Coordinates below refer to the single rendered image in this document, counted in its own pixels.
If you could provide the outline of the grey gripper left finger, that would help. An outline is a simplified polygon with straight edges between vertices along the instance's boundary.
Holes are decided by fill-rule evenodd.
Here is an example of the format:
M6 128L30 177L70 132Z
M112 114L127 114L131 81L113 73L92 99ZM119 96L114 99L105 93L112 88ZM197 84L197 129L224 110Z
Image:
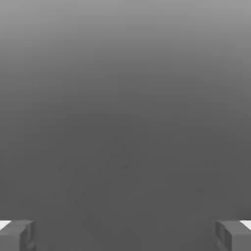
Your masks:
M0 220L0 251L37 251L33 220Z

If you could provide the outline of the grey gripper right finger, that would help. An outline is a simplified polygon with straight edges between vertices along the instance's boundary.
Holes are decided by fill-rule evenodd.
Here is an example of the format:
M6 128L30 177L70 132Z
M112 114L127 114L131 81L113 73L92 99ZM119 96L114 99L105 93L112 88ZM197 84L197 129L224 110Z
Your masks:
M251 220L215 222L218 251L251 251Z

